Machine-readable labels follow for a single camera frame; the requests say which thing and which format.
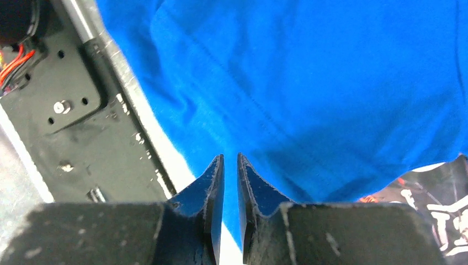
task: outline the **screw hole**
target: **screw hole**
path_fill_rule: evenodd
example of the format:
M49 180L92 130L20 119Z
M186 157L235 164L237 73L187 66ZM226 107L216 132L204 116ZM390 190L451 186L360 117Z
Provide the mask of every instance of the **screw hole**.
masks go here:
M60 59L63 59L63 58L65 57L65 53L64 53L62 50L60 50L60 51L57 52L57 56L58 56Z

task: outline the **gray surface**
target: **gray surface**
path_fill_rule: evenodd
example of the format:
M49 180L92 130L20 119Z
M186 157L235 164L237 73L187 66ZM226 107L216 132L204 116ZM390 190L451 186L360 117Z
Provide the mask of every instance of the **gray surface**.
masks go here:
M41 202L13 145L0 129L0 256L21 219Z

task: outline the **bolt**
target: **bolt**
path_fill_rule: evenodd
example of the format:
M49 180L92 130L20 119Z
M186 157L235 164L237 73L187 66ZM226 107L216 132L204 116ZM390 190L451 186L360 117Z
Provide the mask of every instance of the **bolt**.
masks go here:
M68 102L66 100L57 101L54 104L54 111L57 114L67 114L67 113L70 112L71 109L72 109L72 107L70 105L70 102Z
M69 163L65 163L63 165L60 166L60 169L65 171L65 172L70 172L74 169L75 167L73 167L71 164Z

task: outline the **blue fabric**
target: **blue fabric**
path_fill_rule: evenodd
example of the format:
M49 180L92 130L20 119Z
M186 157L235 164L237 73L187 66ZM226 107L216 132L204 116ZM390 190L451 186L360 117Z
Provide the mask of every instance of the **blue fabric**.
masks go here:
M468 151L468 2L98 0L195 175L236 154L297 201L354 201Z

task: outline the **black metal plate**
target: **black metal plate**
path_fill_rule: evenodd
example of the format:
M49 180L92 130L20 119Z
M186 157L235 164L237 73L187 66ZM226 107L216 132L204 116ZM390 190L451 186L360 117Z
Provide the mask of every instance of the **black metal plate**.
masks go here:
M96 90L72 33L58 31L43 39L49 55L41 62L47 67L37 67L29 73L28 89L20 91L38 131L54 133L96 111L101 98ZM67 114L56 114L54 103L66 100L71 103Z
M68 27L47 37L49 55L34 68L31 82L22 91L1 98L0 103L56 201L85 202L95 186L107 201L166 200L158 181L163 180L170 193L176 191L122 87L92 82L90 76L97 73L79 60L76 39L74 29ZM65 53L62 60L57 49ZM103 101L108 104L92 113L97 107L97 91L107 95ZM85 117L76 115L75 124L47 134L53 131L47 130L53 102L67 95L78 101L88 98L88 105L80 106Z

